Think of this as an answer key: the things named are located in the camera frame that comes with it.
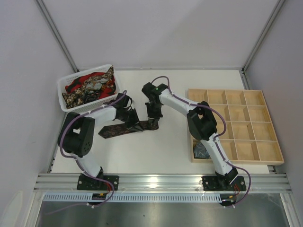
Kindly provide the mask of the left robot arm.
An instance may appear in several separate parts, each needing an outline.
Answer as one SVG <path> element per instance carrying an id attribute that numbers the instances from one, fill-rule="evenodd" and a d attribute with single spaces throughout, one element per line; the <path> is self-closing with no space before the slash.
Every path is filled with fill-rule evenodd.
<path id="1" fill-rule="evenodd" d="M 114 190 L 111 182 L 104 178 L 102 167 L 96 163 L 90 150 L 93 145 L 95 126 L 103 125 L 109 121 L 123 122 L 114 135 L 125 132 L 144 131 L 138 118 L 133 100 L 126 92 L 119 93 L 116 100 L 83 114 L 70 112 L 63 123 L 58 137 L 58 146 L 63 157 L 73 159 L 82 171 L 82 185 L 92 183 L 101 188 Z"/>

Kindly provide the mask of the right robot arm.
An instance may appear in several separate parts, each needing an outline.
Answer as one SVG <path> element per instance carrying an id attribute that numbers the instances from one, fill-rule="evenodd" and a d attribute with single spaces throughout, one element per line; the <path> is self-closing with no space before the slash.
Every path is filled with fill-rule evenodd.
<path id="1" fill-rule="evenodd" d="M 223 189 L 227 189 L 238 176 L 238 171 L 230 163 L 220 143 L 217 122 L 214 117 L 214 113 L 218 112 L 210 108 L 205 101 L 197 103 L 174 95 L 165 84 L 156 87 L 149 82 L 143 86 L 142 92 L 149 99 L 149 102 L 146 103 L 149 126 L 156 125 L 163 117 L 161 112 L 163 105 L 184 115 L 187 118 L 190 134 L 204 145 L 210 155 L 219 185 Z"/>

